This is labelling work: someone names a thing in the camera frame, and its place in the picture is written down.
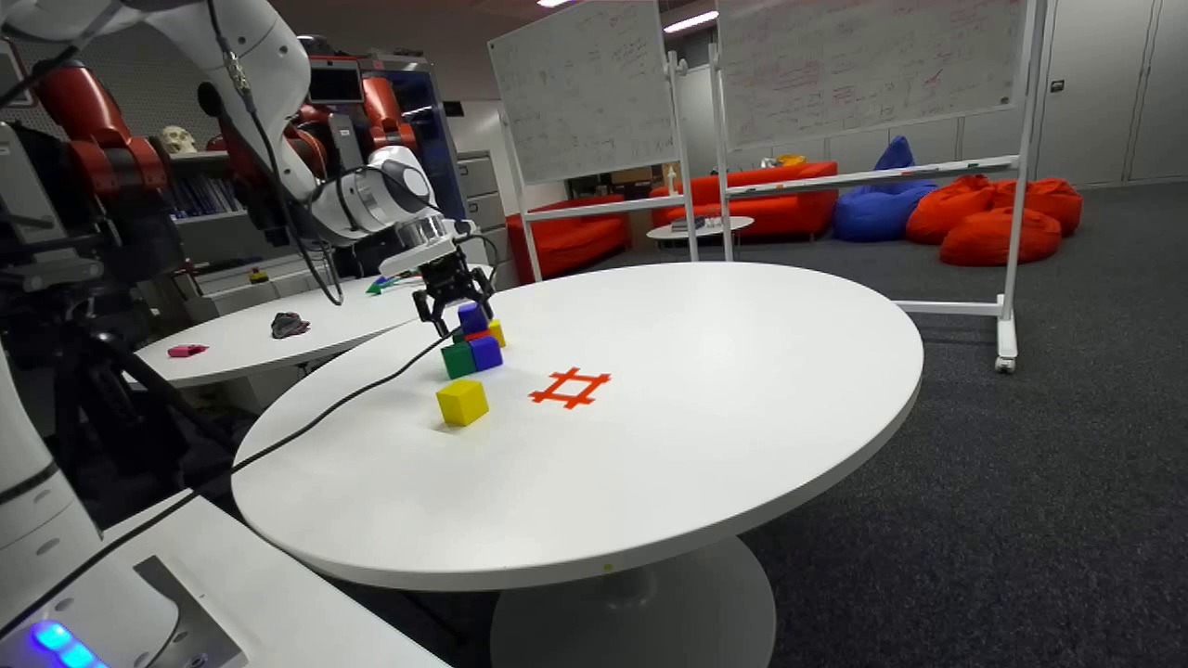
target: white round table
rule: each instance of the white round table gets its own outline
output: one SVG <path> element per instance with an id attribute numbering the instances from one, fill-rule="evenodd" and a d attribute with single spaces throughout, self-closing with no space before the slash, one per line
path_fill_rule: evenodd
<path id="1" fill-rule="evenodd" d="M 925 366 L 915 320 L 865 284 L 758 262 L 577 273 L 494 307 L 509 349 L 479 376 L 490 415 L 443 427 L 431 351 L 234 475 L 244 519 L 338 578 L 513 590 L 499 664 L 769 664 L 771 590 L 735 533 L 834 487 L 897 432 Z M 401 326 L 313 371 L 238 461 L 431 339 Z M 556 371 L 609 380 L 591 404 L 535 401 Z"/>
<path id="2" fill-rule="evenodd" d="M 755 225 L 749 215 L 730 215 L 727 224 L 730 224 L 730 232 Z M 724 224 L 720 224 L 720 215 L 694 224 L 694 237 L 720 237 L 720 232 L 727 232 Z M 685 224 L 667 224 L 667 225 L 654 225 L 647 237 L 651 237 L 651 240 L 686 240 L 692 232 L 686 232 Z"/>
<path id="3" fill-rule="evenodd" d="M 265 300 L 161 339 L 136 349 L 136 355 L 171 387 L 193 390 L 277 366 L 320 362 L 389 326 L 421 323 L 412 304 L 412 288 L 421 288 L 421 281 L 396 281 L 380 297 L 367 293 L 367 284 L 370 279 L 341 281 L 341 307 L 334 307 L 320 288 Z M 297 310 L 310 331 L 297 339 L 270 339 L 270 320 L 277 310 Z M 204 351 L 171 355 L 173 344 L 204 344 Z"/>

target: green block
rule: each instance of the green block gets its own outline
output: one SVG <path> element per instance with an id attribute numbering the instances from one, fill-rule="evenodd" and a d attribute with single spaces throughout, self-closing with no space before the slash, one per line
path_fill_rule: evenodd
<path id="1" fill-rule="evenodd" d="M 474 376 L 474 355 L 470 355 L 470 344 L 463 344 L 463 341 L 443 349 L 443 361 L 447 361 L 451 380 Z"/>

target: red tape marking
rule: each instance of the red tape marking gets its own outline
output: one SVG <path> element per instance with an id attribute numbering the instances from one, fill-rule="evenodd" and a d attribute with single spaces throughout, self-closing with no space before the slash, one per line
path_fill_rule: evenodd
<path id="1" fill-rule="evenodd" d="M 556 401 L 556 404 L 565 404 L 573 412 L 578 404 L 595 404 L 595 393 L 605 382 L 609 382 L 609 376 L 582 376 L 578 366 L 569 366 L 569 371 L 552 376 L 552 387 L 535 390 L 532 401 L 537 401 L 537 404 Z"/>

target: table pedestal base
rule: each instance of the table pedestal base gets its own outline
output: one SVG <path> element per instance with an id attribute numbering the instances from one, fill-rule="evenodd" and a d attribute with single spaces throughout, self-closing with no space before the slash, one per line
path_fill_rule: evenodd
<path id="1" fill-rule="evenodd" d="M 738 538 L 630 574 L 501 594 L 499 668 L 769 668 L 775 596 Z"/>

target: whiteboard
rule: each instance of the whiteboard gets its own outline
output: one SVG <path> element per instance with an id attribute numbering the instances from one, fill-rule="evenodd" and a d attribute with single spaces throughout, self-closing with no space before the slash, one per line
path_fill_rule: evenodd
<path id="1" fill-rule="evenodd" d="M 525 180 L 676 159 L 661 12 L 582 0 L 490 42 Z"/>
<path id="2" fill-rule="evenodd" d="M 1029 0 L 720 0 L 730 145 L 1019 104 Z"/>

